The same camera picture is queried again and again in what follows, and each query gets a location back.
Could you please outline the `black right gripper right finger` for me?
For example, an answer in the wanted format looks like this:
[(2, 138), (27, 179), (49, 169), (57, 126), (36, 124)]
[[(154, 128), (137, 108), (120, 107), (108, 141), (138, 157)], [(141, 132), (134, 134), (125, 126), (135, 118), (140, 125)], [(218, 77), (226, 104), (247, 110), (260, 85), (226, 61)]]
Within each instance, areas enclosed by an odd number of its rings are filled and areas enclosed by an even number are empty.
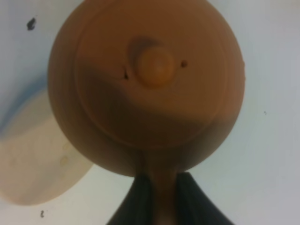
[(188, 172), (177, 175), (176, 211), (179, 225), (233, 225)]

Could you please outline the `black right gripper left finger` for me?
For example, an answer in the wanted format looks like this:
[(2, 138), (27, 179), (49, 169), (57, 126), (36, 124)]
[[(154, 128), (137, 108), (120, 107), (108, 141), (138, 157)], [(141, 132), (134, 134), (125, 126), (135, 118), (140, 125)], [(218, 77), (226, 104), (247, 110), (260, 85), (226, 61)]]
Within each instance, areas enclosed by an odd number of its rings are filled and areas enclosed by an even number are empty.
[(109, 225), (154, 224), (153, 191), (150, 179), (145, 174), (135, 177), (125, 199), (111, 217)]

